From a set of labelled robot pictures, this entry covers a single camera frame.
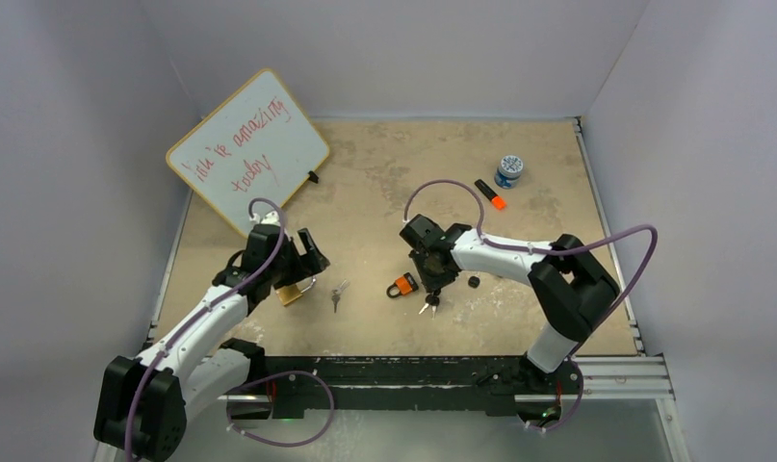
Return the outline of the black-headed keys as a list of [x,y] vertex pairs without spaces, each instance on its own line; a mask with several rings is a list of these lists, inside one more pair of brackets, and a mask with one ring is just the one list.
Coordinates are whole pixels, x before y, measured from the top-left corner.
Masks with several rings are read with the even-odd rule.
[[423,315],[424,313],[429,312],[431,317],[434,319],[436,316],[437,308],[439,304],[440,304],[439,291],[433,291],[433,292],[427,293],[425,297],[425,303],[420,309],[419,315]]

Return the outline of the orange padlock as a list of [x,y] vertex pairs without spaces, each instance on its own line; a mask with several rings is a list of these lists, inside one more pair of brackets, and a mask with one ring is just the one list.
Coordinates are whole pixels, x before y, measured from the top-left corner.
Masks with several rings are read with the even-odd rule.
[[406,272],[399,278],[397,278],[387,289],[386,295],[391,298],[399,298],[417,292],[419,290],[419,284],[416,278],[410,273]]

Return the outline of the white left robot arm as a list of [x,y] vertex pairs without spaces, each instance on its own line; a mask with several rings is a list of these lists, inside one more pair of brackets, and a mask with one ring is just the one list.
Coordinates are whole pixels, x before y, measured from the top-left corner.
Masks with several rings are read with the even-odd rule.
[[328,265],[310,231],[298,230],[298,249],[278,224],[256,224],[195,308],[160,341],[136,357],[118,356],[106,367],[94,438],[129,461],[166,461],[189,420],[218,396],[240,390],[274,391],[281,373],[267,366],[265,350],[224,336],[272,291],[310,279]]

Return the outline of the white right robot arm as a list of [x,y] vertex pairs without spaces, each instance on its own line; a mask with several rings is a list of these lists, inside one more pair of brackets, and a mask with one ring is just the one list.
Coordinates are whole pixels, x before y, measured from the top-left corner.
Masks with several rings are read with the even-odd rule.
[[456,223],[441,228],[418,215],[400,232],[427,293],[437,305],[442,290],[463,271],[487,273],[530,287],[546,318],[522,358],[520,377],[542,392],[557,381],[558,367],[609,315],[621,290],[614,278],[575,236],[527,242],[483,234]]

